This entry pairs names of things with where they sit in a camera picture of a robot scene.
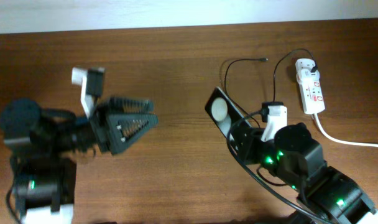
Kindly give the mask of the white power strip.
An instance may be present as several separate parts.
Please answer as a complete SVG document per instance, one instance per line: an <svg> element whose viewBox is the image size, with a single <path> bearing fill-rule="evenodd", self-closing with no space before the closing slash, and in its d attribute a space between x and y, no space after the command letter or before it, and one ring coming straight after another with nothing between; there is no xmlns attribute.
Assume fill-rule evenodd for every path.
<svg viewBox="0 0 378 224"><path fill-rule="evenodd" d="M316 62L308 58L298 59L295 63L295 68L296 72L302 68L310 69L311 72L318 71ZM299 85L299 89L305 114L318 114L325 110L320 81Z"/></svg>

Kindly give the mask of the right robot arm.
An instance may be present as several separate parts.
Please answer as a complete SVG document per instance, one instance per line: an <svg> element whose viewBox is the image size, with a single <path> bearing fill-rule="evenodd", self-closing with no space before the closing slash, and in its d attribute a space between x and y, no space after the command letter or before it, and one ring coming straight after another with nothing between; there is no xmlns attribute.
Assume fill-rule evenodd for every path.
<svg viewBox="0 0 378 224"><path fill-rule="evenodd" d="M298 192L298 222L378 223L374 202L354 180L327 164L322 145L303 123L283 127L267 142L260 139L263 132L234 124L228 148L245 170L260 164Z"/></svg>

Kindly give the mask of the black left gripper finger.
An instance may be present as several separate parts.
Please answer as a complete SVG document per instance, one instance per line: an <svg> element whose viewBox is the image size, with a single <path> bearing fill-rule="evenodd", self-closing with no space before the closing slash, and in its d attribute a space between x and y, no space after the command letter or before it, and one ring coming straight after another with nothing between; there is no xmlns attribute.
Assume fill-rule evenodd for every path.
<svg viewBox="0 0 378 224"><path fill-rule="evenodd" d="M131 147L159 121L155 114L111 113L107 115L106 123L109 150L112 155L116 155Z"/></svg>
<svg viewBox="0 0 378 224"><path fill-rule="evenodd" d="M154 110L154 104L150 100L111 97L108 100L108 105L110 108L123 113L145 114Z"/></svg>

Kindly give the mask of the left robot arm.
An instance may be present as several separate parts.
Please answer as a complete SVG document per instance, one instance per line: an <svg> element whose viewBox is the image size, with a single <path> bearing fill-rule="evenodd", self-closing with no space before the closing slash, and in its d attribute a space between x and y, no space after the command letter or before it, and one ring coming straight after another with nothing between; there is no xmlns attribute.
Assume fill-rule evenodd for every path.
<svg viewBox="0 0 378 224"><path fill-rule="evenodd" d="M150 100L111 97L90 115L41 108L21 98L0 115L13 180L6 207L16 223L73 221L76 162L69 153L115 156L158 124Z"/></svg>

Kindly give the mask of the white charger adapter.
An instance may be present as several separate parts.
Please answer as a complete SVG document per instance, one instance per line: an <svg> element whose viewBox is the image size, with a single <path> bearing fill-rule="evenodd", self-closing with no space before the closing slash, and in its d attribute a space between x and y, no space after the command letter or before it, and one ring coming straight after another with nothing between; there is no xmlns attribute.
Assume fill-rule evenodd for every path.
<svg viewBox="0 0 378 224"><path fill-rule="evenodd" d="M299 85L303 85L305 83L318 82L319 80L319 71L311 72L311 70L307 68L302 68L297 71L297 82Z"/></svg>

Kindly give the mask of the black smartphone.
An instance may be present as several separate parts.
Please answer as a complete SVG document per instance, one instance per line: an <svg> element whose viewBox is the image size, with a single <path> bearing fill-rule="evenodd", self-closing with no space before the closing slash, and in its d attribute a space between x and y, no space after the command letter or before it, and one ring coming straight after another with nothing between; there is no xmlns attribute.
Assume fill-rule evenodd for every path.
<svg viewBox="0 0 378 224"><path fill-rule="evenodd" d="M205 105L205 111L225 138L227 138L231 126L244 117L220 87L213 90ZM243 142L247 137L245 131L250 127L248 121L243 121L240 127L231 131L229 141Z"/></svg>

